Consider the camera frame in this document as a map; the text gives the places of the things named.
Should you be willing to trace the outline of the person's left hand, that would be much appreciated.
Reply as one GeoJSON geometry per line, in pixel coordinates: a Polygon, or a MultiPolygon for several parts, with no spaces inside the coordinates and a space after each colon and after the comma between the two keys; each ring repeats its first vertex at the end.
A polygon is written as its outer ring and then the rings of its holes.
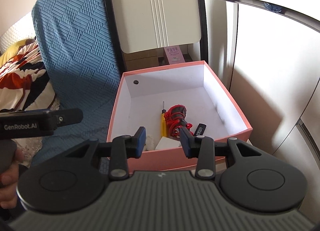
{"type": "Polygon", "coordinates": [[[10,167],[1,174],[1,184],[3,185],[0,192],[1,208],[12,209],[16,207],[16,186],[19,178],[19,165],[23,161],[23,152],[17,148],[10,167]]]}

